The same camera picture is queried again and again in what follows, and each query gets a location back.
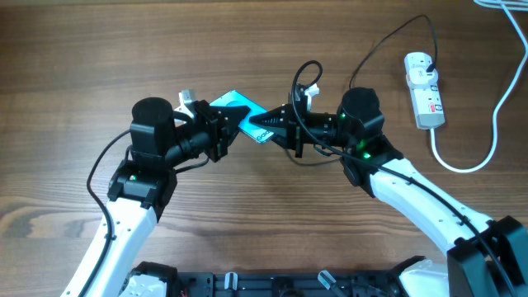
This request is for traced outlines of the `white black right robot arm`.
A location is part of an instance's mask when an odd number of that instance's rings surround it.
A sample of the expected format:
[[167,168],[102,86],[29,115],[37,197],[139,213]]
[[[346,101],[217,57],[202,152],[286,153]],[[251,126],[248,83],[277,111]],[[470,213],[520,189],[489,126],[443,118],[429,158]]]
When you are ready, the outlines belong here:
[[298,158],[306,144],[339,156],[353,186],[395,208],[444,253],[444,265],[413,257],[395,267],[389,282],[397,295],[527,294],[527,232],[519,221],[472,210],[419,173],[384,135],[373,89],[347,91],[334,114],[312,112],[312,95],[296,86],[287,104],[250,121],[274,133],[276,143]]

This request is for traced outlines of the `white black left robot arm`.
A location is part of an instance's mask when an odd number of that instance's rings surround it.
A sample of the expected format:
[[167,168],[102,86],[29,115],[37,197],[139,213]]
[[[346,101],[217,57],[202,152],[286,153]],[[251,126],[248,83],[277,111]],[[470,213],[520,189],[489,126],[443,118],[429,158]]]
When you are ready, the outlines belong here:
[[169,101],[144,98],[132,108],[126,134],[132,144],[113,174],[108,201],[97,200],[103,217],[66,296],[117,296],[137,254],[171,200],[185,162],[205,154],[212,162],[228,152],[247,106],[192,101],[191,113]]

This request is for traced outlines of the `Galaxy S25 smartphone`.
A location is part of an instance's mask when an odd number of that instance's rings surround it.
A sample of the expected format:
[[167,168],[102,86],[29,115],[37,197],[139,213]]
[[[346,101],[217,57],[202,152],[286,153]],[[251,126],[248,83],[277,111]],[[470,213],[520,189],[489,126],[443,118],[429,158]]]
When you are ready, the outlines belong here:
[[242,93],[231,90],[226,92],[223,96],[215,99],[210,103],[211,106],[247,106],[250,108],[250,112],[247,116],[240,122],[238,128],[249,138],[253,139],[258,144],[264,144],[267,141],[271,140],[275,135],[269,130],[260,128],[252,124],[249,119],[252,116],[258,116],[260,114],[266,113],[266,109],[259,106],[256,102],[245,97]]

